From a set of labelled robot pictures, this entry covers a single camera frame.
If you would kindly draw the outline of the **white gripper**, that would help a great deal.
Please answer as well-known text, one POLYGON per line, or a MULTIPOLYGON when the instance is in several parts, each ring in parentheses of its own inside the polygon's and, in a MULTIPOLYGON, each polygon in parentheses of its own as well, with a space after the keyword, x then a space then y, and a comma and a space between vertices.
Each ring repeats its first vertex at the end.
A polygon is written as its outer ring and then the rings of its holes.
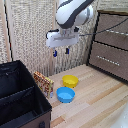
MULTIPOLYGON (((76 44, 79 40, 79 34, 77 32, 60 32, 59 29, 50 30, 46 34, 46 45, 49 48, 53 48, 53 56, 57 57, 57 50, 55 47, 67 46, 76 44)), ((69 47, 66 48, 65 54, 69 54, 69 47)))

